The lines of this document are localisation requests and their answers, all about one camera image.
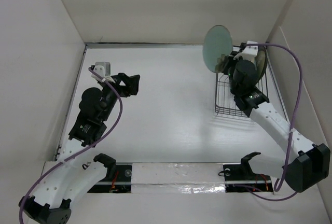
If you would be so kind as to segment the teal round flower plate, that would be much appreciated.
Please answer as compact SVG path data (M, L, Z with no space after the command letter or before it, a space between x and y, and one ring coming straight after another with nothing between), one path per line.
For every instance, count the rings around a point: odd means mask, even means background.
M203 43L203 60L211 72L219 73L224 58L232 51L232 37L225 26L215 25L208 30Z

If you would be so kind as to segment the grey rimmed cream round plate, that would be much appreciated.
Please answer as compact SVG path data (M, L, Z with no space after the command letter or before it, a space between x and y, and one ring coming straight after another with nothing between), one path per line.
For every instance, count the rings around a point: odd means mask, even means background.
M260 81L266 72L266 68L267 68L267 64L268 64L267 51L264 46L258 47L258 53L257 53L257 56L255 57L255 61L256 61L256 70L258 72L257 81Z

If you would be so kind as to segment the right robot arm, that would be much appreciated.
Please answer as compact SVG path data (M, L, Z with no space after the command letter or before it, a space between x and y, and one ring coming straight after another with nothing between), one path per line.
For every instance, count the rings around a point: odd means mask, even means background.
M242 177L251 179L264 174L283 179L298 193L328 177L330 149L301 135L277 112L269 98L256 87L264 71L260 72L251 61L231 55L222 55L216 67L228 75L237 108L261 126L286 154L284 159L257 151L246 155L239 167Z

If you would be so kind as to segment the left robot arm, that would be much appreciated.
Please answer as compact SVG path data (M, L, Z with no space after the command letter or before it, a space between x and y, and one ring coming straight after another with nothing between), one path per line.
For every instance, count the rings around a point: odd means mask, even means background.
M119 73L110 77L93 73L101 89L86 89L79 103L80 112L63 144L58 162L45 172L19 202L19 223L27 215L37 223L67 223L74 204L100 180L116 177L116 160L106 154L95 154L93 148L105 139L119 123L107 128L116 103L137 95L139 75Z

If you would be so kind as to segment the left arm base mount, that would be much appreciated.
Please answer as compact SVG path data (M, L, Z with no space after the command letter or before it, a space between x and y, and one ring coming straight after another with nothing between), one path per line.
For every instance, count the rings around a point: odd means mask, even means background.
M107 175L88 193L131 193L132 163L119 163L113 176Z

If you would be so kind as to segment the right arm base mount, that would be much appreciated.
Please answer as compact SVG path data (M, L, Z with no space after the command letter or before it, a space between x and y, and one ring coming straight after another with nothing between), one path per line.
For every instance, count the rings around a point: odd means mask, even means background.
M264 174L255 174L250 168L249 160L259 154L260 152L252 152L244 156L240 163L223 164L223 168L218 175L224 178L227 193L273 193L271 177Z

